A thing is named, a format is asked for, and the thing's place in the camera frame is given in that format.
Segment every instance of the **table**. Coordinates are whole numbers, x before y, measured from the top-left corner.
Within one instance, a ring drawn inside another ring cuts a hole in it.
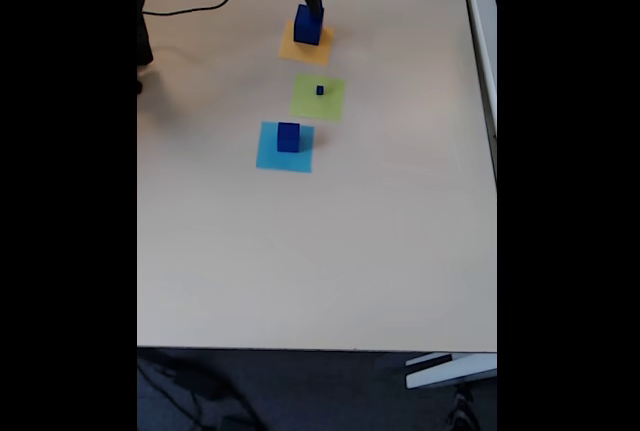
[[[493,128],[498,133],[498,6],[496,0],[469,0],[476,43],[491,107]]]
[[[167,11],[221,0],[147,0]],[[495,352],[497,194],[465,0],[323,0],[327,68],[278,59],[299,0],[149,17],[139,346]],[[298,73],[347,83],[313,172],[256,169]]]

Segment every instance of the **colored paper square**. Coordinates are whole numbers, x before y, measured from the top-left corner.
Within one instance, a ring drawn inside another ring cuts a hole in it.
[[[278,123],[263,122],[260,128],[260,144],[256,167],[281,169],[297,173],[311,172],[313,155],[313,126],[300,126],[300,151],[278,152]]]
[[[293,20],[287,21],[280,43],[279,56],[283,59],[302,61],[308,64],[329,64],[329,54],[333,42],[333,28],[322,28],[320,43],[317,46],[311,44],[296,43],[293,40]]]
[[[324,87],[324,93],[318,95],[318,86]],[[344,79],[298,74],[293,85],[291,115],[303,118],[340,121],[344,102]]]

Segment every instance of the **blue cube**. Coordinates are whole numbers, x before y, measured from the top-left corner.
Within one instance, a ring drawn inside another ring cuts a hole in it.
[[[298,5],[296,20],[293,25],[293,40],[296,43],[311,44],[317,46],[320,43],[322,34],[322,19],[324,18],[324,8],[320,1],[320,15],[312,16],[311,9],[306,4]]]
[[[278,123],[278,151],[281,153],[300,152],[300,125],[298,123]]]

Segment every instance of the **black cable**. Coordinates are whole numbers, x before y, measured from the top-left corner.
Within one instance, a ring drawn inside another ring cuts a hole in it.
[[[177,16],[178,14],[186,14],[186,13],[194,13],[196,11],[211,11],[214,9],[221,8],[225,4],[227,4],[229,0],[224,0],[220,4],[216,4],[215,6],[207,6],[205,8],[190,8],[190,9],[181,9],[180,11],[171,11],[168,13],[156,13],[153,11],[143,11],[142,14],[146,14],[148,16]]]
[[[200,402],[193,391],[191,391],[191,401],[193,401],[193,407],[196,408],[196,419],[202,421],[202,406],[200,406]],[[195,431],[198,431],[197,424],[194,423],[193,427]]]
[[[189,411],[187,411],[186,409],[184,409],[182,406],[180,406],[175,399],[173,399],[169,393],[167,393],[164,389],[162,389],[160,386],[158,386],[156,383],[154,383],[153,381],[151,381],[151,379],[149,378],[149,376],[147,376],[147,374],[142,370],[142,368],[140,367],[140,363],[137,363],[138,365],[138,371],[140,372],[140,375],[144,378],[144,380],[149,384],[149,386],[151,386],[153,389],[155,389],[157,392],[159,392],[162,396],[165,397],[165,399],[167,399],[167,401],[169,401],[171,404],[173,404],[173,406],[180,411],[182,414],[184,414],[193,424],[195,424],[196,426],[199,426],[200,428],[206,428],[209,430],[214,430],[215,428],[211,428],[211,427],[206,427],[204,426],[200,420],[196,419],[194,416],[191,415],[191,413],[189,413]]]

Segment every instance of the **gray carpet floor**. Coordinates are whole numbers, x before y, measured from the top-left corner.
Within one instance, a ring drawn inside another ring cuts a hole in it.
[[[325,351],[164,350],[226,376],[269,431],[446,431],[454,388],[407,390],[406,372],[383,353]],[[402,361],[415,354],[397,353]],[[195,414],[188,392],[141,362],[145,372]],[[482,431],[497,430],[497,378],[471,384]],[[199,400],[202,421],[243,415],[234,402]],[[194,431],[192,423],[138,373],[138,429]]]

